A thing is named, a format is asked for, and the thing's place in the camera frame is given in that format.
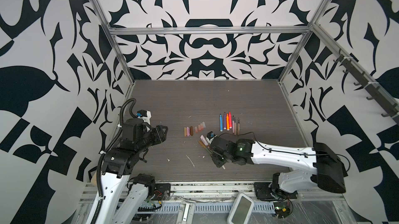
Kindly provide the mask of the blue marker pen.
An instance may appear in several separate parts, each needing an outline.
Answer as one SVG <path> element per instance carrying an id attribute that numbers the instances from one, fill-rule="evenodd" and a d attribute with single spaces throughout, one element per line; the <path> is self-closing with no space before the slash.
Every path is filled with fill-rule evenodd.
<path id="1" fill-rule="evenodd" d="M 223 128 L 224 128 L 224 125 L 223 125 L 223 116 L 222 116 L 222 114 L 220 114 L 220 115 L 219 115 L 219 130 L 220 130 L 220 132 L 223 132 Z"/>

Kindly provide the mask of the green cap beige pen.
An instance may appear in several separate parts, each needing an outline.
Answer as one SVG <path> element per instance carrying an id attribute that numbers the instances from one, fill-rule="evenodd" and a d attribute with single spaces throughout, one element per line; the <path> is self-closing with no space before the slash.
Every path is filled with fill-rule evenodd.
<path id="1" fill-rule="evenodd" d="M 210 148 L 206 148 L 207 152 L 210 154 L 212 162 L 216 165 L 217 168 L 223 168 L 225 170 L 226 160 L 219 154 L 212 151 Z"/>

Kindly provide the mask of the pink-red marker pen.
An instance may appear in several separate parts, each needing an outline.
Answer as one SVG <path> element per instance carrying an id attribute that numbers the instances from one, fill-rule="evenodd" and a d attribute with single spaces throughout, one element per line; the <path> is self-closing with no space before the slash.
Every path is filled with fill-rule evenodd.
<path id="1" fill-rule="evenodd" d="M 232 115 L 231 115 L 231 112 L 229 112 L 229 130 L 232 130 Z"/>

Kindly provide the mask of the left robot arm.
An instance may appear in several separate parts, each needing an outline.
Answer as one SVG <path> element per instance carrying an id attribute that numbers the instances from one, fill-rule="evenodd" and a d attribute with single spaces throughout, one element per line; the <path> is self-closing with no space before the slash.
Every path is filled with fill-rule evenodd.
<path id="1" fill-rule="evenodd" d="M 139 161 L 145 161 L 150 147 L 163 143 L 168 127 L 151 127 L 149 120 L 129 119 L 119 123 L 118 131 L 100 152 L 96 169 L 97 195 L 88 214 L 88 224 L 129 224 L 139 207 L 155 192 L 154 176 L 139 174 L 131 178 Z"/>

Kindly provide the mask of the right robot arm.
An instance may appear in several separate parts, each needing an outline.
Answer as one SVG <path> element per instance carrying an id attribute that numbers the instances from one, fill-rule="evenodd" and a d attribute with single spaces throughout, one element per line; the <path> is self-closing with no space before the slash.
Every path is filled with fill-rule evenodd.
<path id="1" fill-rule="evenodd" d="M 292 194 L 315 187 L 330 193 L 346 192 L 344 178 L 348 174 L 345 165 L 326 144 L 317 142 L 312 147 L 292 148 L 267 145 L 253 139 L 232 142 L 213 132 L 207 134 L 206 140 L 213 163 L 218 168 L 226 163 L 241 166 L 271 164 L 290 168 L 290 172 L 273 175 L 272 192 Z"/>

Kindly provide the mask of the gold cap green pen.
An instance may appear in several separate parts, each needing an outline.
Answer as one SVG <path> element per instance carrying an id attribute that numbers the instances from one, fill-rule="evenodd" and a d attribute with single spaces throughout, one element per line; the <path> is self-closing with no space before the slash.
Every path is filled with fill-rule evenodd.
<path id="1" fill-rule="evenodd" d="M 198 143 L 199 143 L 210 155 L 213 154 L 213 152 L 210 150 L 210 148 L 209 148 L 209 147 L 206 147 L 206 146 L 201 142 L 201 140 L 199 140 Z"/>

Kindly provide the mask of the purple marker pen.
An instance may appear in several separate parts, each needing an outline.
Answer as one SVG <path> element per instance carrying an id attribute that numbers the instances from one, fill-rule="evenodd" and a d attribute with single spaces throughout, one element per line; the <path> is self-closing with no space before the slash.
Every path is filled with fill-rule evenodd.
<path id="1" fill-rule="evenodd" d="M 224 112 L 224 114 L 222 116 L 222 124 L 223 124 L 223 129 L 226 130 L 227 129 L 227 114 L 226 114 L 226 112 Z"/>

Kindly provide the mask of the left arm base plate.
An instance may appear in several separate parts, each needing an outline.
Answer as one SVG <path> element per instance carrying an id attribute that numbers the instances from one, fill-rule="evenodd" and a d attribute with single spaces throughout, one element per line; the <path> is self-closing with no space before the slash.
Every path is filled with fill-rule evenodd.
<path id="1" fill-rule="evenodd" d="M 154 200 L 163 201 L 169 197 L 171 190 L 170 183 L 156 183 L 154 191 Z"/>

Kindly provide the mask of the orange marker pen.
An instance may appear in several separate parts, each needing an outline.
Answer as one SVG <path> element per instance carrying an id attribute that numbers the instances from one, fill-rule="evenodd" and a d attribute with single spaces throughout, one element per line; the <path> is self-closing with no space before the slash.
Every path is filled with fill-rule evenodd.
<path id="1" fill-rule="evenodd" d="M 226 114 L 225 117 L 225 125 L 226 125 L 226 130 L 230 130 L 230 117 L 228 113 Z"/>

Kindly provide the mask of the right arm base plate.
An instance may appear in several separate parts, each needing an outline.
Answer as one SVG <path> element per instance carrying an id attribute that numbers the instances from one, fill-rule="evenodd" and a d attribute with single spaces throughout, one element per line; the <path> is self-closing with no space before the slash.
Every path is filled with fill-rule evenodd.
<path id="1" fill-rule="evenodd" d="M 255 182 L 254 191 L 256 198 L 261 201 L 283 201 L 287 199 L 297 199 L 297 191 L 287 193 L 274 182 Z"/>

